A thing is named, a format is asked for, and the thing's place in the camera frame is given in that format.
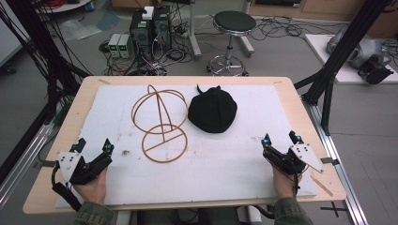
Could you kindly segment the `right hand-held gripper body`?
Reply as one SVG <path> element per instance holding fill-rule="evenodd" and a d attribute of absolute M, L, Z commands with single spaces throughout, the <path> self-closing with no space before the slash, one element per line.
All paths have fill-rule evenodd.
<path fill-rule="evenodd" d="M 309 144 L 290 145 L 286 153 L 281 153 L 271 144 L 265 143 L 263 148 L 263 157 L 285 174 L 303 173 L 307 167 L 311 167 L 318 173 L 324 172 L 319 159 Z"/>

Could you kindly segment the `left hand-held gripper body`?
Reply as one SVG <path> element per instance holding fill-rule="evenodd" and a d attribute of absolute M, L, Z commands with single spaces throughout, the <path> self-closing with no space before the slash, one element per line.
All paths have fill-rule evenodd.
<path fill-rule="evenodd" d="M 95 180 L 112 162 L 110 154 L 101 153 L 91 162 L 86 162 L 77 152 L 61 152 L 58 162 L 64 180 L 72 185 L 85 185 Z"/>

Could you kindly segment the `tan wire hat stand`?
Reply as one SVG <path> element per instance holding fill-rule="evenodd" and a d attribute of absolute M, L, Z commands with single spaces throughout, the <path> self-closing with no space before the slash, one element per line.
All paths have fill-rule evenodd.
<path fill-rule="evenodd" d="M 149 160 L 169 163 L 186 153 L 188 104 L 181 92 L 149 84 L 132 105 L 130 120 L 142 132 L 140 148 Z"/>

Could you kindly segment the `black knit hat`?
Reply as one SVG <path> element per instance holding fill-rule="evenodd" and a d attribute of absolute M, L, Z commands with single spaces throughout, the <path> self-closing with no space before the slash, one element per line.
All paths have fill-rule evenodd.
<path fill-rule="evenodd" d="M 232 96 L 215 86 L 203 92 L 196 86 L 198 95 L 191 99 L 189 120 L 207 133 L 223 133 L 235 120 L 237 104 Z"/>

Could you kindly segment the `person's right hand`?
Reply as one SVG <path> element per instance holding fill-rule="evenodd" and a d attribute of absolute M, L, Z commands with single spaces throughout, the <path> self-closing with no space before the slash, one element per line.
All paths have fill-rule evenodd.
<path fill-rule="evenodd" d="M 295 182 L 293 174 L 284 174 L 273 167 L 273 186 L 279 199 L 295 198 Z"/>

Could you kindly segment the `person's left hand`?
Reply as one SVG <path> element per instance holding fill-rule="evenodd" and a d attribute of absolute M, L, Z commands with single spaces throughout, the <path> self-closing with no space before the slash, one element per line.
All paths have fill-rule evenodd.
<path fill-rule="evenodd" d="M 74 188 L 86 202 L 104 205 L 106 197 L 106 175 L 107 169 L 104 169 L 95 180 L 85 185 L 76 185 Z"/>

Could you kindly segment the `grey tape strip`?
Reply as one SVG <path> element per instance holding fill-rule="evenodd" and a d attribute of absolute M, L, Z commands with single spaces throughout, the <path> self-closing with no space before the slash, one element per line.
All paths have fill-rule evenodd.
<path fill-rule="evenodd" d="M 41 169 L 42 167 L 47 167 L 47 168 L 53 168 L 55 166 L 56 162 L 55 161 L 49 161 L 49 160 L 44 160 L 44 161 L 37 161 L 34 163 L 33 167 L 35 169 Z"/>
<path fill-rule="evenodd" d="M 333 159 L 332 157 L 323 157 L 320 158 L 323 164 L 331 164 L 333 166 L 339 165 L 340 161 L 336 158 Z"/>

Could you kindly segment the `thin wooden stick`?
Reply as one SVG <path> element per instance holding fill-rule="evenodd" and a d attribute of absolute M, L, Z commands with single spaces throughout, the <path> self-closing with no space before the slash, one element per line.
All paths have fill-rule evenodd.
<path fill-rule="evenodd" d="M 312 175 L 310 175 L 310 176 L 311 176 L 311 178 L 313 179 L 313 181 L 314 181 L 318 186 L 320 186 L 327 194 L 330 195 L 330 197 L 333 197 L 333 196 L 334 196 L 333 192 L 330 190 L 329 187 L 327 187 L 325 184 L 323 184 L 320 180 L 318 180 L 318 179 L 315 178 L 314 176 L 312 176 Z"/>

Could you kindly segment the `white foam mat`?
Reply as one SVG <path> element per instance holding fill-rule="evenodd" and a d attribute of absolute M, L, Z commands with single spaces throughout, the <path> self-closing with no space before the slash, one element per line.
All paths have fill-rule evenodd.
<path fill-rule="evenodd" d="M 181 92 L 191 103 L 196 84 L 160 85 Z M 83 156 L 94 159 L 106 139 L 114 146 L 107 172 L 108 205 L 150 205 L 255 200 L 274 196 L 272 169 L 263 157 L 261 140 L 284 153 L 292 144 L 291 126 L 272 85 L 227 84 L 237 115 L 225 132 L 206 133 L 189 120 L 183 125 L 188 149 L 176 161 L 157 163 L 140 148 L 142 132 L 130 120 L 132 105 L 147 85 L 104 85 L 97 91 L 80 136 Z"/>

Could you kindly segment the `black tape cross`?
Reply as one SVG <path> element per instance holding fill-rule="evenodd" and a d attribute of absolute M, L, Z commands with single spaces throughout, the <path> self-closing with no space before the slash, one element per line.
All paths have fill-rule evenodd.
<path fill-rule="evenodd" d="M 347 209 L 342 206 L 337 206 L 335 202 L 331 202 L 330 206 L 321 206 L 321 211 L 331 211 L 334 213 L 335 217 L 339 217 L 341 213 L 346 212 Z"/>

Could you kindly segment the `white floor board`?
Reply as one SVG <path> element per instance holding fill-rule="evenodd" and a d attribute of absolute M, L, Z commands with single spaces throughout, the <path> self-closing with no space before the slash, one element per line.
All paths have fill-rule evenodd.
<path fill-rule="evenodd" d="M 332 35 L 313 35 L 306 34 L 305 39 L 312 50 L 315 52 L 322 64 L 325 64 L 329 59 L 327 53 L 327 43 L 332 38 Z M 395 71 L 390 65 L 387 65 L 387 69 L 392 71 L 392 74 L 381 82 L 381 84 L 398 84 L 398 72 Z M 344 63 L 342 68 L 336 75 L 335 82 L 338 84 L 366 84 L 358 71 L 353 67 Z"/>

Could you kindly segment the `grey power supply unit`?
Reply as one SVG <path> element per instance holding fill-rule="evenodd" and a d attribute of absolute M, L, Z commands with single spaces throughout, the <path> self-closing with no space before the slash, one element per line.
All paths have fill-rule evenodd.
<path fill-rule="evenodd" d="M 108 48 L 113 58 L 119 58 L 120 52 L 118 49 L 118 41 L 120 40 L 120 34 L 113 34 L 108 42 Z"/>
<path fill-rule="evenodd" d="M 121 58 L 129 58 L 129 36 L 127 34 L 122 34 L 120 40 L 118 41 L 118 49 Z"/>

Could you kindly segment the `black device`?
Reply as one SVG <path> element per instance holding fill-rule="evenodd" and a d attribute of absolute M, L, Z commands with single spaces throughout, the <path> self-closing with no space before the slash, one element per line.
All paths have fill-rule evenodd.
<path fill-rule="evenodd" d="M 360 77 L 369 84 L 378 84 L 392 74 L 390 69 L 380 64 L 377 59 L 369 58 L 358 71 Z"/>

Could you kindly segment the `person's legs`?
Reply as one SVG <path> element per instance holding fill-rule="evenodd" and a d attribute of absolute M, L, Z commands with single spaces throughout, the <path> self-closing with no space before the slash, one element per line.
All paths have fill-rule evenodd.
<path fill-rule="evenodd" d="M 235 207 L 137 212 L 137 225 L 240 225 Z"/>

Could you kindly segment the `grey rounded machine shell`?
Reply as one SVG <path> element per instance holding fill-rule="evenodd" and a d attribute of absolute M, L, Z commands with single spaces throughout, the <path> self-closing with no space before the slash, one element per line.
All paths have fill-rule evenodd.
<path fill-rule="evenodd" d="M 327 53 L 332 53 L 334 51 L 344 33 L 345 28 L 342 28 L 329 40 L 327 43 Z M 354 51 L 348 56 L 346 62 L 353 68 L 360 68 L 372 56 L 374 56 L 376 61 L 382 66 L 386 66 L 391 61 L 387 49 L 382 45 L 380 40 L 364 37 Z"/>

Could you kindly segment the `black computer tower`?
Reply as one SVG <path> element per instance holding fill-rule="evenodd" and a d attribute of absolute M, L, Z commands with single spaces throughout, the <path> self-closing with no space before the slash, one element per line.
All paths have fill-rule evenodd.
<path fill-rule="evenodd" d="M 153 41 L 153 22 L 143 19 L 144 11 L 137 9 L 131 18 L 130 36 L 134 45 L 136 45 L 146 60 L 152 60 L 151 44 Z"/>
<path fill-rule="evenodd" d="M 165 51 L 172 48 L 170 12 L 169 6 L 157 7 L 153 17 L 158 47 Z"/>

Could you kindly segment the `black round stool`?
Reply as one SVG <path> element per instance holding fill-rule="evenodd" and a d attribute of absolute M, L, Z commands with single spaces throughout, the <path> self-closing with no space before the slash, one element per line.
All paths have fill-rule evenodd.
<path fill-rule="evenodd" d="M 247 13 L 234 10 L 218 12 L 213 17 L 214 27 L 229 36 L 225 54 L 214 56 L 207 64 L 207 71 L 214 76 L 248 76 L 243 62 L 233 55 L 234 37 L 244 38 L 253 32 L 255 19 Z"/>

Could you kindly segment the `aluminium rail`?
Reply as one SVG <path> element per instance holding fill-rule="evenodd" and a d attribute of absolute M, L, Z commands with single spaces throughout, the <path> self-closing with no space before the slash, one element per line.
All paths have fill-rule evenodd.
<path fill-rule="evenodd" d="M 50 139 L 54 122 L 32 125 L 0 167 L 0 211 L 20 184 L 39 150 Z"/>
<path fill-rule="evenodd" d="M 312 119 L 316 132 L 320 137 L 320 140 L 325 147 L 329 158 L 331 159 L 331 164 L 337 172 L 337 175 L 344 187 L 346 193 L 344 203 L 352 223 L 354 225 L 369 225 L 368 220 L 360 206 L 360 202 L 356 196 L 355 190 L 353 189 L 348 175 L 344 169 L 344 164 L 341 161 L 333 139 L 321 126 L 322 113 L 317 106 L 312 106 L 306 102 L 304 102 L 303 105 Z"/>

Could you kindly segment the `black metal frame stand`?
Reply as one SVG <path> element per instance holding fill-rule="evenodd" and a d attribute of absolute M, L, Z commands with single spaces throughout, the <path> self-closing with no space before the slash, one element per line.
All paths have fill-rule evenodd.
<path fill-rule="evenodd" d="M 55 117 L 58 101 L 77 94 L 80 87 L 77 78 L 91 76 L 87 68 L 76 67 L 61 54 L 47 25 L 42 20 L 42 8 L 33 4 L 32 1 L 6 0 L 24 31 L 1 9 L 2 4 L 0 4 L 0 20 L 19 40 L 47 82 L 47 103 L 31 126 L 50 122 Z"/>
<path fill-rule="evenodd" d="M 332 92 L 337 73 L 389 4 L 390 0 L 365 0 L 327 62 L 315 74 L 294 84 L 296 89 L 311 85 L 301 97 L 312 106 L 324 95 L 320 125 L 328 136 Z"/>

